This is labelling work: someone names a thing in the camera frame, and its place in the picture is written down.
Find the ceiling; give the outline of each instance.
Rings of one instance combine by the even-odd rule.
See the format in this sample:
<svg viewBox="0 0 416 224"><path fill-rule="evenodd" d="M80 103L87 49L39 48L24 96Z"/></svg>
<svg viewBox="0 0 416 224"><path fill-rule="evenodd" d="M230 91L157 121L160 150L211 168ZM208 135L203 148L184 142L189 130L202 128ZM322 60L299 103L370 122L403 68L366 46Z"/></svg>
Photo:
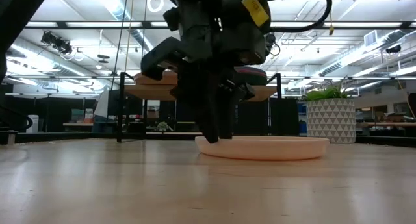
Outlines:
<svg viewBox="0 0 416 224"><path fill-rule="evenodd" d="M117 0L45 0L32 21L114 21L113 14L109 12L112 1ZM276 0L269 2L269 5L272 21L315 21L326 6L324 0ZM173 6L169 0L127 0L127 9L131 11L131 18L136 21L164 21L163 13ZM410 10L415 9L415 6L416 0L333 0L331 16L334 21L415 21L416 11ZM100 30L95 29L24 29L21 32L21 39L59 57L54 49L45 48L40 42L44 31L51 31L54 35L69 40L74 51L77 49L82 51L77 53L75 58L74 54L64 56L66 60L71 59L68 65L73 66L74 69L84 69L90 72L89 75L105 76L111 74L114 68L118 71L127 70L131 75L140 71L142 47L127 30L103 30L101 45ZM169 36L179 37L178 32L170 32L168 29L141 31L152 46L156 46ZM298 34L277 32L280 54L269 55L266 62L257 67L267 71L270 76L276 72L282 73L283 76L313 75L314 71L323 64L336 60L349 49L363 43L364 35L371 31L371 29L337 30L335 28L332 36L329 35L328 30ZM363 58L337 71L337 76L353 75L388 59L410 53L416 46L414 36L408 36L400 43L401 53L382 55L378 50L371 51ZM100 64L98 54L110 56L109 63Z"/></svg>

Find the yellow label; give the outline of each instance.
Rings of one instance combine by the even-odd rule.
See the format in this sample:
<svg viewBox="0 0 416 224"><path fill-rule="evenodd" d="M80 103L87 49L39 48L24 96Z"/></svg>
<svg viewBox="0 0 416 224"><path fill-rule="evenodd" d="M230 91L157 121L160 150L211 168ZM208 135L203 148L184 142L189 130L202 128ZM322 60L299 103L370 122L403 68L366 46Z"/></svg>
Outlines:
<svg viewBox="0 0 416 224"><path fill-rule="evenodd" d="M258 27L262 26L269 19L265 9L258 0L242 0L241 2L247 8Z"/></svg>

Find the pink plate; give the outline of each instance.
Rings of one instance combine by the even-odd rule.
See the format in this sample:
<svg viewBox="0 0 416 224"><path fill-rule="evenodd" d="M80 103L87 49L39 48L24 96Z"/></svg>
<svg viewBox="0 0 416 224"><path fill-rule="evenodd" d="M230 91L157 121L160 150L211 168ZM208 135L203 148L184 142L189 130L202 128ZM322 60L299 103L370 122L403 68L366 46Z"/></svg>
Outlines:
<svg viewBox="0 0 416 224"><path fill-rule="evenodd" d="M209 143L195 138L201 153L247 160L302 160L325 155L329 139L288 136L234 136L232 140Z"/></svg>

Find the potted plant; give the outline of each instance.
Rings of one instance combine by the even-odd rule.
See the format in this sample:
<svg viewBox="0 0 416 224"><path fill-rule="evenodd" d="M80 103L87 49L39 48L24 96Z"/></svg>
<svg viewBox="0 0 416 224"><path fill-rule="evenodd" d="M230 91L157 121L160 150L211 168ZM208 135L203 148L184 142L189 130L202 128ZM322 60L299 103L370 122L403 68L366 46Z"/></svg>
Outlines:
<svg viewBox="0 0 416 224"><path fill-rule="evenodd" d="M310 91L307 101L307 136L327 138L331 143L356 141L356 108L339 85Z"/></svg>

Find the white geometric planter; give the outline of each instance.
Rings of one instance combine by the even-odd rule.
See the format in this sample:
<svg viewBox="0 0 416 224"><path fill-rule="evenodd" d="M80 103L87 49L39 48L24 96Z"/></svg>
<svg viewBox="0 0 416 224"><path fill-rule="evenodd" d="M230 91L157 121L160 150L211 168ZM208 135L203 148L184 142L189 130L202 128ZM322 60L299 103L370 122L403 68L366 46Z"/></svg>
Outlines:
<svg viewBox="0 0 416 224"><path fill-rule="evenodd" d="M355 143L356 108L352 99L307 102L307 136L331 143Z"/></svg>

